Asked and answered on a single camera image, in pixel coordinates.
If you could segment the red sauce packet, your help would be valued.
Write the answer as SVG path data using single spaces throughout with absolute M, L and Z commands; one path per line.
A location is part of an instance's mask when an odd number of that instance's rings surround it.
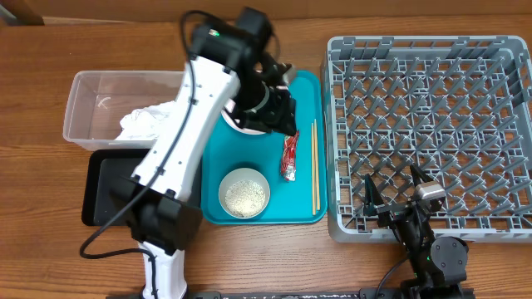
M 295 135 L 285 135 L 283 140 L 283 153 L 280 164 L 281 176 L 287 182 L 293 182 L 296 175 L 296 151 L 298 146 L 299 131 Z

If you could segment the grey bowl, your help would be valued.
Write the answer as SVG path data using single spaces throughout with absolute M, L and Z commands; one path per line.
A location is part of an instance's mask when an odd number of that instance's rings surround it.
M 224 202 L 224 196 L 226 195 L 226 192 L 228 190 L 228 188 L 240 181 L 240 180 L 252 180 L 258 184 L 260 184 L 263 188 L 264 188 L 264 192 L 266 194 L 266 203 L 262 209 L 262 211 L 253 216 L 252 218 L 260 215 L 267 207 L 268 205 L 268 202 L 269 202 L 269 199 L 270 199 L 270 187 L 269 187 L 269 183 L 268 183 L 268 180 L 266 180 L 266 178 L 258 171 L 258 170 L 255 170 L 255 169 L 251 169 L 251 168 L 240 168 L 240 169 L 235 169 L 231 172 L 229 172 L 221 181 L 220 185 L 219 185 L 219 202 L 223 208 L 223 210 L 228 213 L 230 216 L 234 217 L 234 218 L 237 218 L 235 217 L 233 214 L 231 214 L 229 212 L 229 210 L 227 209 L 226 207 L 226 204 Z

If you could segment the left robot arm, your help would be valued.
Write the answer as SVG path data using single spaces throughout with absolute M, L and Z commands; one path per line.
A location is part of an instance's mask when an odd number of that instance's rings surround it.
M 181 298 L 185 248 L 203 215 L 190 202 L 197 169 L 214 127 L 233 101 L 237 126 L 294 135 L 296 104 L 288 91 L 292 67 L 267 52 L 273 26 L 245 8 L 234 23 L 206 14 L 183 44 L 185 74 L 175 107 L 132 175 L 111 188 L 117 218 L 145 260 L 144 298 Z

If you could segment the white napkin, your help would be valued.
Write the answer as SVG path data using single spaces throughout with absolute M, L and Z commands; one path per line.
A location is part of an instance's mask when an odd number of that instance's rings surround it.
M 134 109 L 120 120 L 121 132 L 116 140 L 157 139 L 161 125 L 170 116 L 174 106 L 174 101 L 168 101 Z

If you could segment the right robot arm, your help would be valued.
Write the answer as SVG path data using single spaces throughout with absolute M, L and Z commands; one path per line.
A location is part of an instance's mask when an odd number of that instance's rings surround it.
M 437 237 L 430 225 L 431 215 L 442 208 L 446 191 L 418 165 L 412 164 L 410 170 L 414 193 L 407 202 L 396 205 L 385 203 L 371 176 L 365 176 L 364 213 L 377 216 L 380 228 L 392 230 L 406 256 L 385 274 L 373 294 L 368 290 L 361 294 L 367 298 L 474 298 L 472 289 L 461 286 L 467 278 L 467 243 L 457 237 Z M 415 277 L 398 288 L 386 289 L 388 278 L 406 261 Z

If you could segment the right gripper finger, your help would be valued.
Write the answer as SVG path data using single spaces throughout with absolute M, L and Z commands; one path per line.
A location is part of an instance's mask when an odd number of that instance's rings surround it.
M 384 204 L 382 196 L 377 189 L 377 186 L 374 184 L 370 174 L 366 174 L 364 178 L 364 188 L 365 188 L 365 201 L 364 201 L 364 212 L 365 213 L 375 213 L 379 206 Z
M 434 179 L 429 176 L 421 167 L 417 164 L 410 165 L 411 177 L 415 187 L 418 185 L 432 184 Z

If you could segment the white rice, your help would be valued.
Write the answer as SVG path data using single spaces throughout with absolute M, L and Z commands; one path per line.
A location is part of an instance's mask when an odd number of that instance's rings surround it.
M 224 202 L 235 217 L 252 218 L 262 211 L 266 194 L 260 184 L 252 180 L 240 180 L 228 188 Z

